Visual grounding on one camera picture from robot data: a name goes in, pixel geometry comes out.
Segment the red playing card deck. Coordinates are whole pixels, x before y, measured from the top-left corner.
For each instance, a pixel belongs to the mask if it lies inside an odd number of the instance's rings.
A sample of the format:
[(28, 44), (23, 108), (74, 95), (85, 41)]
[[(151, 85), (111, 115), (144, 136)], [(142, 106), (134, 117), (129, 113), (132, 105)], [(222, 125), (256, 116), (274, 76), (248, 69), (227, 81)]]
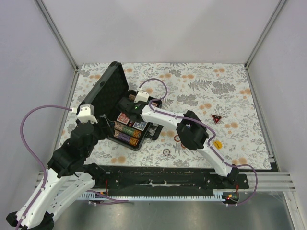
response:
[(119, 114), (117, 121), (125, 125), (130, 122), (129, 118), (124, 113)]

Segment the blue playing card deck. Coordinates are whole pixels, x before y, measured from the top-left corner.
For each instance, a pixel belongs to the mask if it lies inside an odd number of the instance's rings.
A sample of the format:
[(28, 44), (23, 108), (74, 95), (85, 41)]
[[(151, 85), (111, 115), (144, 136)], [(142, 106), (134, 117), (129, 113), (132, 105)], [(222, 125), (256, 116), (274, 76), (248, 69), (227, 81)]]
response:
[(134, 129), (144, 131), (146, 126), (147, 126), (147, 122), (135, 122), (132, 127)]

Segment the black poker set case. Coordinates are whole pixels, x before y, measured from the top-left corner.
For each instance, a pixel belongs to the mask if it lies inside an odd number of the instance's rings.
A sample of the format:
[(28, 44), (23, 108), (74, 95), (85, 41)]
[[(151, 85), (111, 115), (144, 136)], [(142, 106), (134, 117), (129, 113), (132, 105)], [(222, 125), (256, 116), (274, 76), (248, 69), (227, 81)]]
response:
[[(94, 106), (94, 116), (97, 121), (100, 115), (105, 114), (110, 121), (115, 123), (121, 113), (116, 108), (117, 103), (124, 97), (134, 101), (136, 94), (136, 91), (129, 89), (122, 64), (114, 61), (107, 67), (98, 82), (80, 103), (78, 110), (83, 104), (91, 104)], [(139, 143), (137, 146), (132, 146), (114, 137), (108, 139), (131, 150), (139, 150), (146, 138), (157, 140), (161, 130), (161, 125), (147, 123), (145, 130), (141, 131), (142, 134), (138, 139)]]

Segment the black triangular all-in button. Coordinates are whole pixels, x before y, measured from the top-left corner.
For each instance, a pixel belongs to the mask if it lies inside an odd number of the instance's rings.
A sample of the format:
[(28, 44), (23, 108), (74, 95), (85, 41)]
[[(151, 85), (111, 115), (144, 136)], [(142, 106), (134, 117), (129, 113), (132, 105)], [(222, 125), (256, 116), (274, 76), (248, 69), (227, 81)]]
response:
[(219, 115), (212, 115), (212, 118), (214, 120), (215, 124), (218, 124), (218, 122), (223, 118), (222, 116)]

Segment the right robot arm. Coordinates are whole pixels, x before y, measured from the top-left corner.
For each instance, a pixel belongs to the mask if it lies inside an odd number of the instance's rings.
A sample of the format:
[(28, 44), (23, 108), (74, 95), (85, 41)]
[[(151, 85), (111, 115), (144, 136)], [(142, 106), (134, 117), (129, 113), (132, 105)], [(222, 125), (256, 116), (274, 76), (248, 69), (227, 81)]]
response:
[(239, 169), (227, 163), (211, 145), (213, 138), (207, 131), (213, 130), (205, 125), (196, 114), (188, 110), (184, 114), (169, 112), (140, 101), (135, 103), (128, 98), (122, 98), (116, 108), (133, 122), (155, 123), (175, 129), (182, 145), (189, 150), (200, 153), (220, 176), (220, 184), (224, 188), (232, 188), (237, 183)]

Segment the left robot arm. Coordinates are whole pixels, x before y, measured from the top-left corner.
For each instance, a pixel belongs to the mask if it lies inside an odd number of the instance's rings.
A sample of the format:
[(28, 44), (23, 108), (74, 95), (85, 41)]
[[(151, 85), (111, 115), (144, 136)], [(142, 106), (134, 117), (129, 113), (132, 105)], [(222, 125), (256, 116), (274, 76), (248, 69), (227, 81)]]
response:
[(95, 145), (114, 134), (113, 125), (105, 115), (97, 122), (79, 122), (71, 136), (54, 151), (44, 170), (43, 180), (26, 204), (9, 213), (6, 221), (17, 230), (50, 230), (61, 214), (84, 192), (101, 188), (106, 171), (96, 163), (85, 166), (84, 172), (63, 192), (59, 189), (83, 167)]

